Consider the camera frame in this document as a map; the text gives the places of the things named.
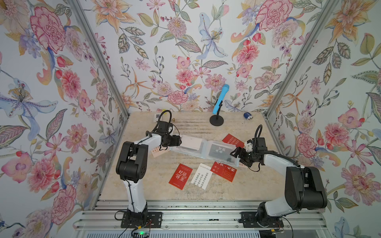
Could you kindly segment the red card gold characters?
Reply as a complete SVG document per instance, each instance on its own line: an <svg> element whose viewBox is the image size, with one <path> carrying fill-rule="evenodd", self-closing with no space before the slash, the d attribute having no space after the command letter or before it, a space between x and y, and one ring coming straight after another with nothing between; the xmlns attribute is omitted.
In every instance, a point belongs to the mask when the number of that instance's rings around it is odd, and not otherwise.
<svg viewBox="0 0 381 238"><path fill-rule="evenodd" d="M218 176L233 182L237 169L223 163L214 162L213 166L211 167L211 171Z"/></svg>

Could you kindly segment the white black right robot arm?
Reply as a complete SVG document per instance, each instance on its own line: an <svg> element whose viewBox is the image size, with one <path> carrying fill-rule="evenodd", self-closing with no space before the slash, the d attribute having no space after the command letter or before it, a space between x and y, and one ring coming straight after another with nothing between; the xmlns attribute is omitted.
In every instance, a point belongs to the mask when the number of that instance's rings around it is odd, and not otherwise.
<svg viewBox="0 0 381 238"><path fill-rule="evenodd" d="M241 223L255 222L258 227L282 226L282 219L303 209L326 208L328 200L316 167L306 167L289 157L267 148L261 137L263 126L259 125L255 136L248 140L249 150L237 147L231 156L238 158L248 168L254 163L267 166L285 177L284 195L278 199L262 202L254 215L243 213Z"/></svg>

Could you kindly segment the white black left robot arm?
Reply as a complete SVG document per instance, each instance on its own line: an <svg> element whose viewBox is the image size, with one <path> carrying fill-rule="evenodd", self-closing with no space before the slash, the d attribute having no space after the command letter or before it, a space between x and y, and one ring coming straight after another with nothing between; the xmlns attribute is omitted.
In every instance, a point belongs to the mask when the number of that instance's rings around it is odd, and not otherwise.
<svg viewBox="0 0 381 238"><path fill-rule="evenodd" d="M144 198L142 179L147 171L148 153L155 148L167 150L169 147L180 146L179 134L173 135L172 112L163 111L152 131L147 131L144 138L136 141L126 141L116 165L116 173L124 182L129 199L127 217L141 223L148 220L147 201Z"/></svg>

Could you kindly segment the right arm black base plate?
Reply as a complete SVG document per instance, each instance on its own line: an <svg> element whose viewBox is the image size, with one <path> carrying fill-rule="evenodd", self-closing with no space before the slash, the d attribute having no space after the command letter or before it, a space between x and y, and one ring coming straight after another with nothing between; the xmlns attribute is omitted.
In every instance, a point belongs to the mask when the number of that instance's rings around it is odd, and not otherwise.
<svg viewBox="0 0 381 238"><path fill-rule="evenodd" d="M284 224L280 217L270 217L268 215L261 216L258 212L241 212L239 223L244 228L283 228Z"/></svg>

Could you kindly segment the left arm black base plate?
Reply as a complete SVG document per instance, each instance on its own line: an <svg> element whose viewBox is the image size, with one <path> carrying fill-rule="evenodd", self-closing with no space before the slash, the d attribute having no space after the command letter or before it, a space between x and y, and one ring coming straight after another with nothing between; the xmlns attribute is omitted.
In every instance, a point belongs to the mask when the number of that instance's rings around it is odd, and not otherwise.
<svg viewBox="0 0 381 238"><path fill-rule="evenodd" d="M162 220L162 212L135 213L128 210L122 217L121 228L161 228Z"/></svg>

